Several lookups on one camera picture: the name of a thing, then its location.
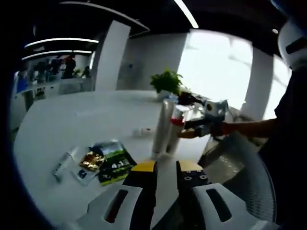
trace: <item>bright window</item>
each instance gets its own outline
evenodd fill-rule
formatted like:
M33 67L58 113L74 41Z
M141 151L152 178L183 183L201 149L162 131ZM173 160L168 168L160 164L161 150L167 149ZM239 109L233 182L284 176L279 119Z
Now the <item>bright window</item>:
M250 78L252 45L228 34L192 30L183 50L178 73L194 93L228 99L241 109Z

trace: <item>robotic hand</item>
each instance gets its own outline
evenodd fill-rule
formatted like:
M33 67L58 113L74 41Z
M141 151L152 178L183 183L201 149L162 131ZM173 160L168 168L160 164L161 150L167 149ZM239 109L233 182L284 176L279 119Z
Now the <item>robotic hand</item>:
M178 204L183 229L275 230L278 226L259 220L246 204L221 184L212 184L202 167L177 161ZM61 230L149 230L156 203L157 168L154 161L132 168L121 185L113 185L93 200L88 212Z
M227 100L213 102L192 93L181 94L178 98L178 104L200 104L203 108L203 115L200 118L185 122L185 131L183 133L188 133L189 138L203 137L210 134L210 128L212 126L220 126L225 120L225 115L229 109Z

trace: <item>human arm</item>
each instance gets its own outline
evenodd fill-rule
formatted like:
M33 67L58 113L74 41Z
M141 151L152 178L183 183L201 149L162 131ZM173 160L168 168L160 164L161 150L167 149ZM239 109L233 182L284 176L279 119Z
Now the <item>human arm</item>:
M223 136L237 131L248 138L269 138L275 132L279 123L278 118L258 122L223 122L220 126L213 126L211 134L213 136ZM188 139L196 137L193 129L186 130L179 136Z

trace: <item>gold wrapper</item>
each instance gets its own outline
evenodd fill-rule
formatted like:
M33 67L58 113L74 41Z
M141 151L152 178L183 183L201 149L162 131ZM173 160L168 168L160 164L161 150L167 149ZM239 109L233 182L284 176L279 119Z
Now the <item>gold wrapper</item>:
M80 166L91 171L96 171L100 168L105 158L92 151L88 152L80 162Z

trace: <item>black ceiling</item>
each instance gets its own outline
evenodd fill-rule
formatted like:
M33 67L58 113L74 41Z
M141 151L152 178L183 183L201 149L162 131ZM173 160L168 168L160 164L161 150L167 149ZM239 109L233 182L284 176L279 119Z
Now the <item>black ceiling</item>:
M25 45L37 40L56 37L77 37L96 39L107 31L112 20L132 27L130 35L145 29L130 20L95 7L59 4L60 0L50 0L34 19L35 35L29 33ZM186 33L192 27L173 0L118 2L114 0L82 1L114 9L150 28L149 34ZM200 29L220 31L253 42L255 47L267 53L278 53L277 35L286 18L267 0L184 0ZM94 50L85 42L52 42L45 44L47 50L78 49Z

